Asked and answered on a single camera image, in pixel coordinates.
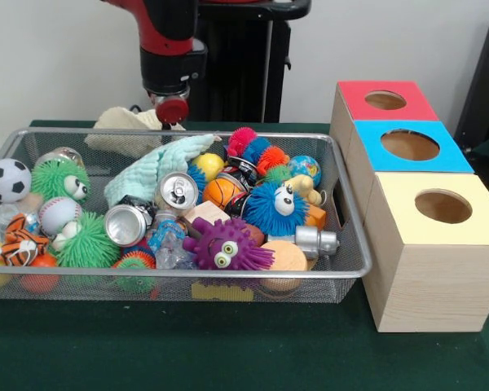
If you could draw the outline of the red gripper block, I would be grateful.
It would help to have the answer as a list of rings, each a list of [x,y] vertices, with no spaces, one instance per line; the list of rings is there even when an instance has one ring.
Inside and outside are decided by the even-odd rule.
[[[187,98],[182,95],[155,95],[154,108],[157,119],[162,124],[177,124],[188,117]]]

